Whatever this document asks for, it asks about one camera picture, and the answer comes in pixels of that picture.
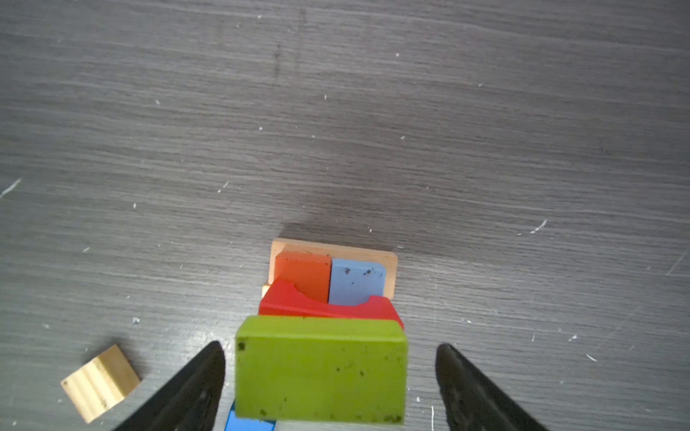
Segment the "wood grain surface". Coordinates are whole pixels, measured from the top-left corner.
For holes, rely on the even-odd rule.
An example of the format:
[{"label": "wood grain surface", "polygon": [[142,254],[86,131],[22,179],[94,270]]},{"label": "wood grain surface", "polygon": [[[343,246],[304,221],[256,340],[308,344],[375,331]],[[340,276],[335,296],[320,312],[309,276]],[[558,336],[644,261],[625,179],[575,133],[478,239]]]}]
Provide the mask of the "wood grain surface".
[{"label": "wood grain surface", "polygon": [[[682,0],[2,1],[0,429],[115,427],[276,237],[400,257],[401,429],[447,429],[441,342],[551,430],[690,428],[689,41]],[[60,380],[114,343],[88,428]]]}]

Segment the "wooden plank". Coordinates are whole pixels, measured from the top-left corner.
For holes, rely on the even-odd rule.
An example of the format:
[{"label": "wooden plank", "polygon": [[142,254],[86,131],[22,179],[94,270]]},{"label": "wooden plank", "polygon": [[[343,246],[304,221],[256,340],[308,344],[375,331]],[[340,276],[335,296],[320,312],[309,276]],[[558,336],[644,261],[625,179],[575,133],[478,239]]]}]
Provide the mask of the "wooden plank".
[{"label": "wooden plank", "polygon": [[335,245],[302,241],[299,239],[276,238],[270,248],[270,264],[268,267],[268,284],[273,283],[275,276],[275,257],[281,251],[305,252],[322,254],[336,259],[348,259],[351,261],[364,261],[380,263],[386,268],[386,285],[384,296],[393,299],[395,292],[395,278],[397,276],[397,255],[385,250],[372,250],[368,248],[348,247],[347,245]]}]

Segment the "orange block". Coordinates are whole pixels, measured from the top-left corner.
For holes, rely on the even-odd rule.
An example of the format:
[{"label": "orange block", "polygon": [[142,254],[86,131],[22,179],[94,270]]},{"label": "orange block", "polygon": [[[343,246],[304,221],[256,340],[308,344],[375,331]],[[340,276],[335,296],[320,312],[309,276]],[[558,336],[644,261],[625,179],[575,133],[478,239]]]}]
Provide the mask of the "orange block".
[{"label": "orange block", "polygon": [[328,303],[331,260],[320,254],[281,252],[275,257],[275,279],[292,281],[306,297]]}]

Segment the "red arch block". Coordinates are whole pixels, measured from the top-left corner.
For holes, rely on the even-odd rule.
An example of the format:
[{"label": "red arch block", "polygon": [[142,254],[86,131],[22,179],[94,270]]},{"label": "red arch block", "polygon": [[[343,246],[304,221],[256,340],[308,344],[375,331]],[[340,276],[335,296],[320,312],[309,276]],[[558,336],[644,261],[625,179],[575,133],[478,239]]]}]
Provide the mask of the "red arch block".
[{"label": "red arch block", "polygon": [[394,320],[405,329],[391,300],[386,297],[369,297],[359,305],[333,305],[307,298],[295,289],[292,281],[286,280],[273,282],[259,304],[259,315]]}]

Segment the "natural wood block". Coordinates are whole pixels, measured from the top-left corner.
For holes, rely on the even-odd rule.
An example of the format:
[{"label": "natural wood block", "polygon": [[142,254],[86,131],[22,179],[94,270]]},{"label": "natural wood block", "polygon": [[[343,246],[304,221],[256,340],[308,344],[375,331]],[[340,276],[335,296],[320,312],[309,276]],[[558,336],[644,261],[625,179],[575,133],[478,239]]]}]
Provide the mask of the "natural wood block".
[{"label": "natural wood block", "polygon": [[62,388],[90,423],[124,400],[140,382],[116,344],[64,379]]},{"label": "natural wood block", "polygon": [[397,255],[393,252],[348,247],[347,245],[313,243],[299,239],[276,238],[270,248],[268,285],[273,284],[275,279],[275,257],[282,251],[321,254],[334,259],[380,263],[386,268],[384,296],[388,299],[393,299],[395,278],[397,276]]}]

